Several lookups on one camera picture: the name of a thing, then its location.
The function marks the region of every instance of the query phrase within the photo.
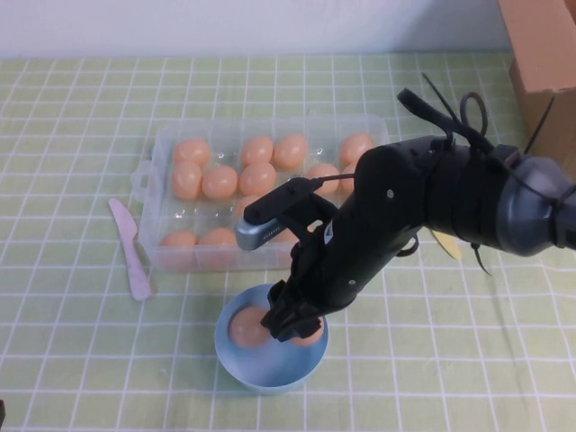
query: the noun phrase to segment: white wall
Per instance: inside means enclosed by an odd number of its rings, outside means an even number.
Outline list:
[[[497,0],[0,0],[0,58],[508,47]]]

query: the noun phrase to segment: egg carton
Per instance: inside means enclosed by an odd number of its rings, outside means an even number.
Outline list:
[[[183,140],[197,138],[209,143],[211,156],[202,171],[226,165],[236,169],[239,176],[244,168],[240,154],[247,140],[266,135],[276,143],[288,134],[300,133],[308,141],[308,156],[297,170],[278,170],[278,186],[295,176],[304,176],[310,167],[318,163],[330,163],[342,172],[345,167],[340,162],[340,145],[357,132],[368,133],[374,145],[389,142],[384,120],[375,115],[362,114],[245,120],[193,119],[159,129],[151,160],[140,162],[131,178],[134,198],[144,203],[138,242],[150,264],[162,272],[188,273],[278,269],[289,267],[291,263],[293,244],[279,243],[274,239],[254,251],[241,250],[236,246],[160,245],[166,235],[176,230],[190,230],[197,238],[215,228],[234,230],[234,212],[242,197],[238,190],[225,202],[212,202],[205,198],[186,202],[176,198],[171,190],[172,154]],[[326,198],[336,206],[346,199],[340,192]]]

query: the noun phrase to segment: container handle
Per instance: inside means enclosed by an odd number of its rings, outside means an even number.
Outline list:
[[[134,199],[140,203],[144,203],[144,199],[146,198],[146,188],[142,187],[142,180],[144,177],[148,176],[151,167],[151,160],[142,160],[138,164],[136,171],[134,171],[130,176],[132,194],[134,195]]]

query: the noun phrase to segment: pink plastic knife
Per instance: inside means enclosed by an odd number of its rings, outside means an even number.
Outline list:
[[[124,255],[126,256],[128,280],[130,282],[132,297],[139,301],[146,300],[152,295],[152,287],[144,272],[136,248],[134,247],[134,239],[138,232],[136,221],[124,204],[116,198],[108,200],[108,205],[110,205],[110,209],[116,220],[116,225],[118,226],[118,231],[120,232],[120,239],[124,248]]]

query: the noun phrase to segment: knife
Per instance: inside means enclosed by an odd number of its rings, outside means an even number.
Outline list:
[[[124,204],[116,198],[108,200],[108,205],[110,206],[110,210],[112,210],[112,215],[116,220],[116,226],[120,232],[120,239],[124,249],[124,255],[126,256],[128,281],[130,283],[132,297],[138,301],[146,300],[152,295],[152,287],[144,272],[136,248],[134,247],[134,239],[138,232],[136,221]]]
[[[449,236],[444,232],[434,231],[433,229],[430,231],[432,231],[432,235],[438,244],[448,253],[450,257],[454,259],[462,258],[462,252],[460,252],[460,248],[458,247],[458,242],[456,241],[455,237]]]

